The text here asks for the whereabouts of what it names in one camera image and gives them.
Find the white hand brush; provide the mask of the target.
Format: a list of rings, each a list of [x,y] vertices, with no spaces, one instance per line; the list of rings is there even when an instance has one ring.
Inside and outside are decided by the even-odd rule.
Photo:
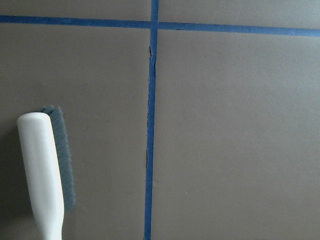
[[[32,213],[41,239],[61,240],[65,212],[76,204],[63,111],[53,105],[17,119]]]

